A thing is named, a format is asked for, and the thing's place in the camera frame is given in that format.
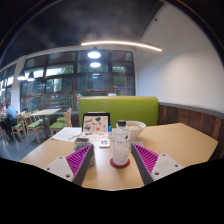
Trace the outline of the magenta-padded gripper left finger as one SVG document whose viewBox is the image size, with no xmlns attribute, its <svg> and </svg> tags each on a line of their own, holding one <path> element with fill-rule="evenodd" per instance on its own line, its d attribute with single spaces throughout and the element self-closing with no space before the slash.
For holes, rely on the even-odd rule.
<svg viewBox="0 0 224 224">
<path fill-rule="evenodd" d="M 93 156 L 93 145 L 89 144 L 67 157 L 57 157 L 45 167 L 45 170 L 81 186 Z"/>
</svg>

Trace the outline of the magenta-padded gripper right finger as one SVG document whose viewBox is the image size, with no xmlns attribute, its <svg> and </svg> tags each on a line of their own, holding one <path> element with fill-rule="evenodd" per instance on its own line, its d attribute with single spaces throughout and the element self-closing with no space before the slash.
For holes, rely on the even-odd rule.
<svg viewBox="0 0 224 224">
<path fill-rule="evenodd" d="M 168 154 L 156 154 L 137 144 L 131 145 L 131 153 L 135 159 L 140 176 L 145 185 L 183 168 L 182 165 L 171 158 Z"/>
</svg>

